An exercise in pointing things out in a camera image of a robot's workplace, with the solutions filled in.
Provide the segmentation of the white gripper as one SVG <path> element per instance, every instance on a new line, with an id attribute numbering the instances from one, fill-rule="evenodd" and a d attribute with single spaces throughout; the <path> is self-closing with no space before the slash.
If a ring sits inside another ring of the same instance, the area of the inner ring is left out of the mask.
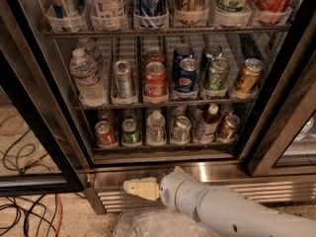
<path id="1" fill-rule="evenodd" d="M 187 174 L 180 166 L 166 175 L 160 184 L 160 198 L 164 205 L 173 210 L 193 210 L 195 178 Z M 155 178 L 133 179 L 123 183 L 123 189 L 130 195 L 157 200 L 159 185 Z"/>

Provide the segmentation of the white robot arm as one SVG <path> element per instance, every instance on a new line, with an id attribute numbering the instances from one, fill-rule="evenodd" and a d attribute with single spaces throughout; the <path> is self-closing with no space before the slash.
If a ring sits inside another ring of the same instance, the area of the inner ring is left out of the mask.
<path id="1" fill-rule="evenodd" d="M 127 180 L 124 190 L 161 200 L 221 237 L 316 237 L 316 221 L 263 206 L 222 186 L 198 181 L 180 167 L 161 180 Z"/>

